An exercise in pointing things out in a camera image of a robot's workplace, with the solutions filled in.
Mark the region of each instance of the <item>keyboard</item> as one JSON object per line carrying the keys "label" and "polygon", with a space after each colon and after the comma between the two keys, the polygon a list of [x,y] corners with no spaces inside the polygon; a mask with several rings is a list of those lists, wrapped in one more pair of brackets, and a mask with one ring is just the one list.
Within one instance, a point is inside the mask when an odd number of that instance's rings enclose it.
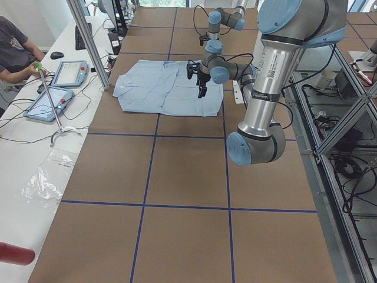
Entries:
{"label": "keyboard", "polygon": [[[90,22],[88,22],[87,24],[88,24],[88,28],[90,30],[90,33],[92,34],[92,24]],[[77,26],[76,26],[76,29],[75,29],[75,49],[76,50],[85,49],[85,42],[84,42]]]}

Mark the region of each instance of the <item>metal stand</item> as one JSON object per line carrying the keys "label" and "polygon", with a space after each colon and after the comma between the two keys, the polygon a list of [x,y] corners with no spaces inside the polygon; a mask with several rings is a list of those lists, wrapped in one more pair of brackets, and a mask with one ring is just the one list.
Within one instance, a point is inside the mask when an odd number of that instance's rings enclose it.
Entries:
{"label": "metal stand", "polygon": [[50,144],[50,147],[53,147],[54,146],[54,137],[58,134],[62,134],[62,133],[67,133],[69,131],[74,131],[76,132],[78,135],[81,135],[81,133],[79,133],[79,131],[75,128],[75,127],[71,127],[71,126],[66,126],[64,127],[61,122],[60,122],[60,119],[59,119],[59,116],[58,116],[58,113],[57,113],[57,110],[55,109],[55,105],[54,105],[54,102],[52,100],[52,97],[51,97],[51,94],[49,93],[49,89],[47,87],[47,84],[46,84],[46,80],[45,80],[45,76],[43,74],[43,71],[42,71],[42,66],[41,66],[41,63],[39,62],[36,62],[35,65],[37,66],[37,69],[39,71],[39,74],[41,76],[41,80],[42,80],[42,83],[43,83],[43,86],[46,90],[46,94],[47,94],[47,97],[48,97],[48,100],[49,100],[49,103],[51,105],[51,108],[52,108],[52,112],[54,113],[54,116],[55,116],[55,120],[58,124],[58,127],[59,127],[59,130],[57,130],[52,136],[51,136],[51,144]]}

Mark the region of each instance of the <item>computer mouse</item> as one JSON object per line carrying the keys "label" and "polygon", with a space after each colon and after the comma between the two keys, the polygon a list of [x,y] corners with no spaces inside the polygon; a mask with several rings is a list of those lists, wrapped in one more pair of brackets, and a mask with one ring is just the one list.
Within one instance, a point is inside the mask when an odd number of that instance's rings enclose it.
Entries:
{"label": "computer mouse", "polygon": [[64,54],[62,52],[59,52],[59,51],[54,51],[53,53],[51,53],[51,55],[49,57],[51,59],[55,60],[55,59],[59,59],[59,58],[64,57]]}

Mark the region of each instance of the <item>clear plastic bag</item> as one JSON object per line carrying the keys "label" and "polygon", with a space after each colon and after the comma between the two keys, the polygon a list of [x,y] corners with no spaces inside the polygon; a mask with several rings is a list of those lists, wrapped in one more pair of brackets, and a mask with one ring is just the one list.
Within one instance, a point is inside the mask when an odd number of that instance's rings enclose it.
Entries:
{"label": "clear plastic bag", "polygon": [[53,149],[21,190],[21,202],[57,207],[78,154]]}

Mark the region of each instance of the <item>person's hand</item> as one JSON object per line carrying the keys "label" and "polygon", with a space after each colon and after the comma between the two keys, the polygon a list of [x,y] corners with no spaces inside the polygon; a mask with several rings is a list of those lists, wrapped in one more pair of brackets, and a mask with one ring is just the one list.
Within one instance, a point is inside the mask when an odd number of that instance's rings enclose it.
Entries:
{"label": "person's hand", "polygon": [[35,62],[33,62],[29,65],[28,71],[29,71],[30,75],[40,77],[39,71],[37,70],[37,67],[35,66]]}

